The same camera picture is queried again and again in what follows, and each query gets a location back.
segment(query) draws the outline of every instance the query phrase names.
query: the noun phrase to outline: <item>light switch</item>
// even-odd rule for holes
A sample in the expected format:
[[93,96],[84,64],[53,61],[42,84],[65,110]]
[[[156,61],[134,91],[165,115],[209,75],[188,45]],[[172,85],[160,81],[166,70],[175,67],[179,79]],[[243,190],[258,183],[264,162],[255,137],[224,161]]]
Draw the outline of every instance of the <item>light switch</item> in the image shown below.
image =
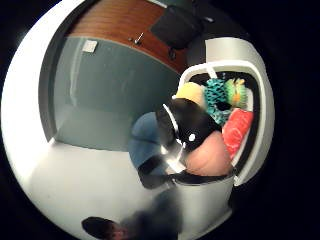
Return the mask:
[[87,40],[83,45],[82,51],[93,53],[97,47],[97,44],[97,41]]

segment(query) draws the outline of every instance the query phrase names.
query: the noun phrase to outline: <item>black chair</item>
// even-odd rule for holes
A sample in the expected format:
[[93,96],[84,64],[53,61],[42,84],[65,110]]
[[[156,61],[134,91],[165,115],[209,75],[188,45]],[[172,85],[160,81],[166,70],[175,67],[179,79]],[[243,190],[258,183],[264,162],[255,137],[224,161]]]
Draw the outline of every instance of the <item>black chair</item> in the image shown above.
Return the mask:
[[169,46],[169,56],[174,59],[174,49],[186,48],[195,37],[202,33],[203,24],[191,12],[170,5],[150,31]]

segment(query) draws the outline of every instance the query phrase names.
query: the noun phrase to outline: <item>dark background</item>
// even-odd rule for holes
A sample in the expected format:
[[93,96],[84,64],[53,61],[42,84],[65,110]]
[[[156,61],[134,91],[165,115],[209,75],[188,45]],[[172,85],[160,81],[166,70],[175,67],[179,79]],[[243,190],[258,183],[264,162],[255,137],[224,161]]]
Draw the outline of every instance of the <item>dark background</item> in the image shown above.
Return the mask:
[[[0,2],[1,92],[19,42],[57,2]],[[264,58],[274,91],[276,125],[267,163],[259,178],[248,184],[254,194],[231,219],[203,239],[320,239],[319,157],[315,153],[320,148],[320,14],[316,4],[292,0],[212,2],[252,35]],[[28,201],[13,177],[2,143],[0,208],[0,239],[73,239]]]

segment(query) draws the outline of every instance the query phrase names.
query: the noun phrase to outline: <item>chair backrest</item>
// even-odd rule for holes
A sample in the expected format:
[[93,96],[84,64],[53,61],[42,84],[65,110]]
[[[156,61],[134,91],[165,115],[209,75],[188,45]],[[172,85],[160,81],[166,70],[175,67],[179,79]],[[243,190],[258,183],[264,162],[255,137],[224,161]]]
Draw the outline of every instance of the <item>chair backrest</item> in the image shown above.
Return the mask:
[[203,25],[191,12],[170,5],[150,31],[169,47],[183,49],[201,34]]

